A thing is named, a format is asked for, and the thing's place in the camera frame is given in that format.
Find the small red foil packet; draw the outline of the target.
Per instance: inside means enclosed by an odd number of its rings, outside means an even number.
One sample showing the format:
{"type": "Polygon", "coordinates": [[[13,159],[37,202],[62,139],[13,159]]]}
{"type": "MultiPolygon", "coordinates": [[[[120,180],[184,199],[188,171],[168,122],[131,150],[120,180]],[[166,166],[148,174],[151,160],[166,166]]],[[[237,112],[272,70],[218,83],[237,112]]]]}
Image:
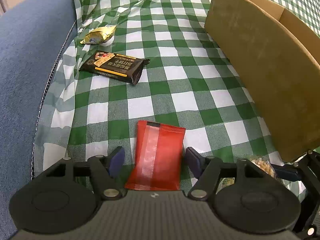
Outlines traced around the small red foil packet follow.
{"type": "Polygon", "coordinates": [[[140,120],[129,190],[178,191],[185,128],[140,120]]]}

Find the black cracker packet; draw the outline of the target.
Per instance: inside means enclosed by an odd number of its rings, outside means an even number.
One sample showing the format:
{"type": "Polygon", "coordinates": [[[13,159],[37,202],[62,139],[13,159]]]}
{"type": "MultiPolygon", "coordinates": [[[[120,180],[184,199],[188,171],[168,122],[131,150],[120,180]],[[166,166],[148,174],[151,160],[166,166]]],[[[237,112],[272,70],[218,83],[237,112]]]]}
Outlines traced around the black cracker packet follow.
{"type": "Polygon", "coordinates": [[[86,71],[136,85],[150,59],[139,59],[118,53],[97,51],[80,67],[86,71]]]}

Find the gold foil snack packet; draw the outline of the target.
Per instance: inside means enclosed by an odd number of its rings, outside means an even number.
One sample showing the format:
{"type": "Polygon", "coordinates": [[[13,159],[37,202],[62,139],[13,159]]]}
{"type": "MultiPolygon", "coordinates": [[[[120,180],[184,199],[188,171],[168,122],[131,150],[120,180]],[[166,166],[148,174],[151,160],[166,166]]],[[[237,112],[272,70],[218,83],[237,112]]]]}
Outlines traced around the gold foil snack packet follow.
{"type": "Polygon", "coordinates": [[[104,26],[93,29],[80,41],[81,44],[102,44],[109,41],[116,31],[116,26],[104,26]]]}

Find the brown cardboard box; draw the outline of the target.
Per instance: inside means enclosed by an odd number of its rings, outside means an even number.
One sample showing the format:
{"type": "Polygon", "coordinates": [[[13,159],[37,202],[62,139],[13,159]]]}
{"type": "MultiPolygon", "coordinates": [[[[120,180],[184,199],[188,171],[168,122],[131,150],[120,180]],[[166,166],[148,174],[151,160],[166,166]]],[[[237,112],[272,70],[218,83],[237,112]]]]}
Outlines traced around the brown cardboard box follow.
{"type": "Polygon", "coordinates": [[[205,30],[254,100],[284,161],[319,146],[319,37],[271,0],[211,0],[205,30]]]}

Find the green white checkered cloth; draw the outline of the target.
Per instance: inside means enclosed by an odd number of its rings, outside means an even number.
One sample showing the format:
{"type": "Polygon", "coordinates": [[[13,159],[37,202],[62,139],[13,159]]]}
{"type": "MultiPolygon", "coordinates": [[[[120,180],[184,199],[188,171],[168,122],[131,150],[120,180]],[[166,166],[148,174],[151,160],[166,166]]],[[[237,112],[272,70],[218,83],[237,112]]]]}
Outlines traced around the green white checkered cloth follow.
{"type": "Polygon", "coordinates": [[[86,161],[125,149],[119,182],[135,163],[137,122],[186,129],[184,147],[225,162],[261,156],[284,161],[238,73],[205,32],[211,0],[73,0],[77,35],[42,98],[33,176],[64,157],[86,161]],[[93,29],[116,26],[102,44],[81,44],[93,29]],[[150,59],[136,85],[80,71],[96,51],[150,59]]]}

